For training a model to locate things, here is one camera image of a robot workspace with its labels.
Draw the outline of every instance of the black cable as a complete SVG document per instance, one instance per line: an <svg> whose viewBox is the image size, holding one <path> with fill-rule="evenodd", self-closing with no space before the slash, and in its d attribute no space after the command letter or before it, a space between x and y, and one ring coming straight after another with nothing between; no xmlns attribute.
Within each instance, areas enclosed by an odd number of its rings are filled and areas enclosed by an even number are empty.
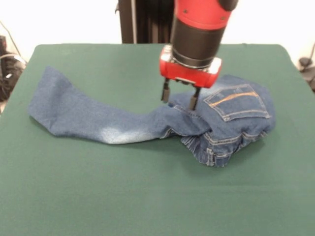
<svg viewBox="0 0 315 236"><path fill-rule="evenodd" d="M13 43L15 49L16 49L16 52L19 54L19 56L21 56L21 53L20 53L18 47L16 46L16 44L15 44L13 38L12 38L12 35L11 35L10 31L4 26L4 24L2 23L1 20L0 20L0 25L2 25L2 27L4 28L4 30L8 33L8 35L9 35L9 37L10 37L10 39L11 39L11 41L12 41L12 43Z"/></svg>
<svg viewBox="0 0 315 236"><path fill-rule="evenodd" d="M312 53L311 53L311 56L310 56L310 59L312 59L313 55L314 55L314 50L315 50L315 43L313 45L313 49L312 49Z"/></svg>

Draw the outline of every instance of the white wall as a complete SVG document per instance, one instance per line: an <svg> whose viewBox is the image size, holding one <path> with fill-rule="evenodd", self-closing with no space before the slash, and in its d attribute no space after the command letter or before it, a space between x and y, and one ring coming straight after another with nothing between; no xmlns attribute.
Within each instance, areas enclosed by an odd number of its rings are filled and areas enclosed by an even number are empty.
<svg viewBox="0 0 315 236"><path fill-rule="evenodd" d="M0 19L11 31L22 56L29 59L38 44L121 43L117 2L2 0L1 6L8 11L1 11Z"/></svg>
<svg viewBox="0 0 315 236"><path fill-rule="evenodd" d="M29 59L38 44L121 43L116 4L117 0L4 0L2 7L8 11L1 11L0 18ZM314 0L239 0L222 42L281 44L297 64L315 41L314 10Z"/></svg>

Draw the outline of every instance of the jeans back pocket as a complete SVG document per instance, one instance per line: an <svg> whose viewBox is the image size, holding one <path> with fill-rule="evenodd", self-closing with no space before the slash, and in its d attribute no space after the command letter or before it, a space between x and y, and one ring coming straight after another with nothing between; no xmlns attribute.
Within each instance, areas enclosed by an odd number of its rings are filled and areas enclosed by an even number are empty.
<svg viewBox="0 0 315 236"><path fill-rule="evenodd" d="M220 89L204 102L216 110L224 121L248 117L270 118L261 97L249 84Z"/></svg>

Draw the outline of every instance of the jeans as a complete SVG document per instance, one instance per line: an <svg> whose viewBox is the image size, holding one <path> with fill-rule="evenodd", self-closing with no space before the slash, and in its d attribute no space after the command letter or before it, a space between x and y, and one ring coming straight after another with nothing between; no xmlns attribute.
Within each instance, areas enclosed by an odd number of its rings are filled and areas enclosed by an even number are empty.
<svg viewBox="0 0 315 236"><path fill-rule="evenodd" d="M111 145L179 135L197 161L215 167L227 165L232 154L275 127L272 98L257 83L224 75L201 90L195 111L188 109L192 94L172 95L168 104L139 115L87 97L48 66L28 113L55 136Z"/></svg>

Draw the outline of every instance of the green table cover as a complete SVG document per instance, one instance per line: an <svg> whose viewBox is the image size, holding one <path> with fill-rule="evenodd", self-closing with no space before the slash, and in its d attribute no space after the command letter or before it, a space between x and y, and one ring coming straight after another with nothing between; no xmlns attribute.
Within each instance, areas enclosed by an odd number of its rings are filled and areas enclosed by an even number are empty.
<svg viewBox="0 0 315 236"><path fill-rule="evenodd" d="M36 48L0 118L0 236L315 235L315 99L279 45L220 48L221 75L266 86L277 111L275 130L223 169L178 137L110 146L56 138L28 116L47 65L100 102L153 110L162 47Z"/></svg>

